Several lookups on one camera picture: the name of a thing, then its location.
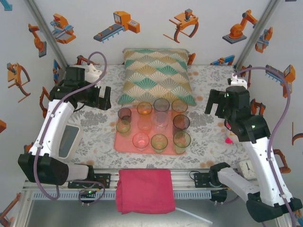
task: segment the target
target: metal pole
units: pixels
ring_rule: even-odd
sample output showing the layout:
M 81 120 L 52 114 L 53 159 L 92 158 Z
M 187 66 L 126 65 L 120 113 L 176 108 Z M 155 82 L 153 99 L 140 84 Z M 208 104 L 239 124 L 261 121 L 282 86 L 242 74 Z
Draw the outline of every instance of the metal pole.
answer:
M 67 63 L 62 51 L 60 50 L 55 38 L 53 37 L 51 30 L 49 29 L 47 23 L 45 22 L 35 1 L 34 0 L 24 0 L 24 2 L 26 3 L 29 11 L 32 13 L 33 17 L 35 18 L 40 30 L 43 32 L 48 44 L 51 46 L 54 54 L 56 55 L 56 57 L 57 57 L 56 60 L 60 63 L 62 68 L 65 68 L 66 66 L 68 66 L 68 63 Z
M 260 35 L 263 33 L 263 29 L 267 22 L 269 21 L 271 15 L 274 13 L 276 7 L 280 3 L 281 0 L 270 0 L 269 4 L 267 5 L 265 11 L 263 12 L 263 15 L 261 16 L 260 20 L 257 22 L 257 25 L 251 34 L 246 46 L 244 47 L 244 50 L 242 51 L 237 63 L 235 70 L 239 71 L 242 68 L 242 65 L 244 64 L 244 61 L 246 60 L 247 56 L 249 55 L 250 51 L 254 49 L 254 45 L 256 44 L 257 40 L 259 39 Z

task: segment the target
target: floral tablecloth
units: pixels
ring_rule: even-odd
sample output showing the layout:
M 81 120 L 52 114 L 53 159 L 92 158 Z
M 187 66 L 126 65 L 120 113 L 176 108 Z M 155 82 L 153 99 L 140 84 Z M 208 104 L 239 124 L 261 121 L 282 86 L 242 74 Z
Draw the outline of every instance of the floral tablecloth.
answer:
M 95 168 L 209 168 L 213 164 L 227 162 L 232 167 L 248 159 L 241 145 L 225 143 L 226 133 L 223 120 L 214 113 L 204 114 L 210 89 L 225 90 L 227 78 L 233 72 L 232 66 L 189 66 L 188 76 L 197 102 L 188 108 L 191 123 L 188 132 L 192 137 L 190 149 L 181 156 L 120 153 L 114 149 L 117 112 L 120 105 L 116 100 L 124 85 L 123 65 L 109 65 L 102 79 L 103 87 L 111 87 L 112 108 L 102 111 L 84 107 L 69 119 L 70 124 L 81 125 L 83 139 L 72 160 Z

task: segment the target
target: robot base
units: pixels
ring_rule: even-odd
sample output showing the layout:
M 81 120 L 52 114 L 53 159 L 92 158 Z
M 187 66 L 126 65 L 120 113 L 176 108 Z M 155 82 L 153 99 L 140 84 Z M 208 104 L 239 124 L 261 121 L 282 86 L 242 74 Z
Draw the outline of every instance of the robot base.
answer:
M 244 39 L 247 39 L 247 37 L 245 35 L 242 35 L 242 37 L 239 38 L 239 39 L 231 39 L 229 37 L 229 34 L 228 34 L 228 35 L 223 36 L 222 39 L 224 39 L 225 41 L 229 42 L 230 44 L 235 44 L 235 43 L 240 42 L 240 41 L 242 41 Z

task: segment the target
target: fan pattern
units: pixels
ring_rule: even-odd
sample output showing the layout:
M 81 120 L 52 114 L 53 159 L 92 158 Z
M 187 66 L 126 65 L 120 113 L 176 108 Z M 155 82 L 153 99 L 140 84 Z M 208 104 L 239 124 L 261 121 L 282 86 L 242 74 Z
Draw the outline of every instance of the fan pattern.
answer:
M 169 102 L 180 98 L 196 105 L 187 76 L 188 53 L 183 49 L 126 49 L 125 85 L 119 104 Z

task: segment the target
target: metal floor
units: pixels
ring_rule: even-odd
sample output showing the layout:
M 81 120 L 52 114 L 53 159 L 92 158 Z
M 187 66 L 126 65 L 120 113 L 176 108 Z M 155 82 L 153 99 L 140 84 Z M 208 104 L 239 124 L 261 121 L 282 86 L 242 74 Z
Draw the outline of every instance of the metal floor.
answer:
M 212 227 L 261 227 L 248 214 L 245 204 L 237 200 L 217 205 L 207 200 L 176 200 L 176 207 L 213 222 Z M 115 201 L 100 201 L 82 207 L 77 201 L 33 201 L 27 227 L 210 227 L 188 214 L 175 211 L 166 215 L 117 212 Z M 268 222 L 267 227 L 275 227 Z

